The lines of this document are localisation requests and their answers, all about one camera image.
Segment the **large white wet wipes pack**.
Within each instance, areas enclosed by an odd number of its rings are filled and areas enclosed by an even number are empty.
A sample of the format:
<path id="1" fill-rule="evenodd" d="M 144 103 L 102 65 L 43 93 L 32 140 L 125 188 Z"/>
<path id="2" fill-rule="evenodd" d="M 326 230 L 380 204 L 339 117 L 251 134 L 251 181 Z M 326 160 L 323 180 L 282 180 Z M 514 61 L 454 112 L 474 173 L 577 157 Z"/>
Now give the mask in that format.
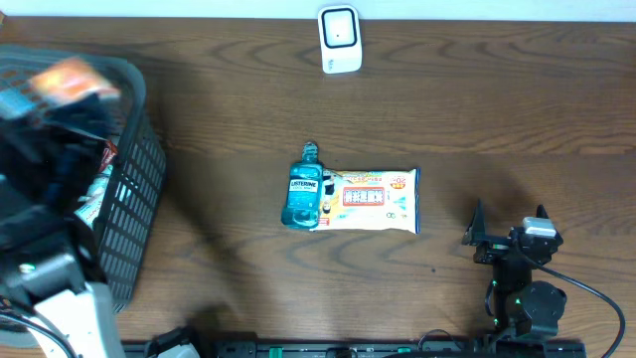
<path id="1" fill-rule="evenodd" d="M 325 170 L 318 231 L 420 231 L 420 170 Z"/>

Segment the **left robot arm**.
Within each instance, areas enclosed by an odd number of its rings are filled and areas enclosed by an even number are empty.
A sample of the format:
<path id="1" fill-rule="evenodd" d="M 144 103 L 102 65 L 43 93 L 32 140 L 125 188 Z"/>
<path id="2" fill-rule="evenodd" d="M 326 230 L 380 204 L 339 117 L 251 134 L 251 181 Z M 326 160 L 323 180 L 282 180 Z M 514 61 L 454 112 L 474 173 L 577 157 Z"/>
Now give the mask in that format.
<path id="1" fill-rule="evenodd" d="M 75 213 L 100 172 L 111 119 L 91 94 L 52 120 L 1 122 L 1 317 L 49 357 L 122 357 L 95 232 Z"/>

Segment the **small orange box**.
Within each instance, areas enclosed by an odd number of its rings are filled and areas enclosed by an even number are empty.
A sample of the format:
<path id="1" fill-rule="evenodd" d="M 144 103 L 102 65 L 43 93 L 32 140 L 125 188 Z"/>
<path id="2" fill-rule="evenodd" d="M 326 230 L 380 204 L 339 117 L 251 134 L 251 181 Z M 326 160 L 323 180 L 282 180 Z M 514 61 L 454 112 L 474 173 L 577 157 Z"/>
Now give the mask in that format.
<path id="1" fill-rule="evenodd" d="M 31 87 L 56 105 L 67 105 L 96 94 L 117 99 L 120 90 L 79 57 L 60 61 L 29 79 Z"/>

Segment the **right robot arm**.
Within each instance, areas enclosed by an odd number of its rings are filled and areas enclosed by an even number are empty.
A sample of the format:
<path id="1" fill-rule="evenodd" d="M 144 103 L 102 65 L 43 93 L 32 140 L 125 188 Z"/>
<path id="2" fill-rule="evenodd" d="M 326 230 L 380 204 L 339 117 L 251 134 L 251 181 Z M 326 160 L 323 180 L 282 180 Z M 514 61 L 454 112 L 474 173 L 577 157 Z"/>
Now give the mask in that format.
<path id="1" fill-rule="evenodd" d="M 487 232 L 485 211 L 478 203 L 462 244 L 475 249 L 476 264 L 493 269 L 485 306 L 499 334 L 522 341 L 546 341 L 557 335 L 566 294 L 549 282 L 533 279 L 533 271 L 549 263 L 562 244 L 542 205 L 508 235 L 495 236 Z"/>

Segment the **red Top chocolate bar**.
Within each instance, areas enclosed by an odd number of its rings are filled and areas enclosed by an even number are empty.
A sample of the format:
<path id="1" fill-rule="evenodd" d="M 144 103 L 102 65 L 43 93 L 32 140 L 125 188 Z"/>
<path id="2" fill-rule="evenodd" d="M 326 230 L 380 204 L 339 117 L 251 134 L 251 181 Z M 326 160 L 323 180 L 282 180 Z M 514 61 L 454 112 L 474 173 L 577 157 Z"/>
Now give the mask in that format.
<path id="1" fill-rule="evenodd" d="M 118 155 L 117 145 L 113 143 L 111 140 L 106 140 L 104 150 L 102 152 L 102 158 L 101 158 L 98 172 L 102 173 L 104 170 L 106 170 L 107 167 L 112 164 L 112 162 L 114 161 L 117 155 Z"/>

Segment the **teal Listerine mouthwash bottle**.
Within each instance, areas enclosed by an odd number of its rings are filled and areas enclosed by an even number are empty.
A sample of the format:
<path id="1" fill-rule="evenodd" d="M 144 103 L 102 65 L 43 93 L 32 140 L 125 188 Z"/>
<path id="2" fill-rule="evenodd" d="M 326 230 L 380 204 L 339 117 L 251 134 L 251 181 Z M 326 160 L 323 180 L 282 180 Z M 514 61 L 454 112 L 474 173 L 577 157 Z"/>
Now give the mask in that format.
<path id="1" fill-rule="evenodd" d="M 315 142 L 304 144 L 301 160 L 291 165 L 285 206 L 281 213 L 284 226 L 311 230 L 318 226 L 323 184 L 323 164 Z"/>

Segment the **small teal wipes pack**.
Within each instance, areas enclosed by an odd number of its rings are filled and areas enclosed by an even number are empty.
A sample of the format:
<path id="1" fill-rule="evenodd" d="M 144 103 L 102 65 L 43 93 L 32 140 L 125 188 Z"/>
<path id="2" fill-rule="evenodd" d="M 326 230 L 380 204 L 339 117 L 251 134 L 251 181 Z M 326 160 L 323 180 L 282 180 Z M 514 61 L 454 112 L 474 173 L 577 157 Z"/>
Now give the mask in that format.
<path id="1" fill-rule="evenodd" d="M 99 215 L 112 170 L 112 165 L 106 166 L 103 171 L 95 176 L 87 189 L 87 193 L 79 198 L 80 206 L 75 210 L 75 215 L 91 229 L 93 228 L 94 220 Z"/>

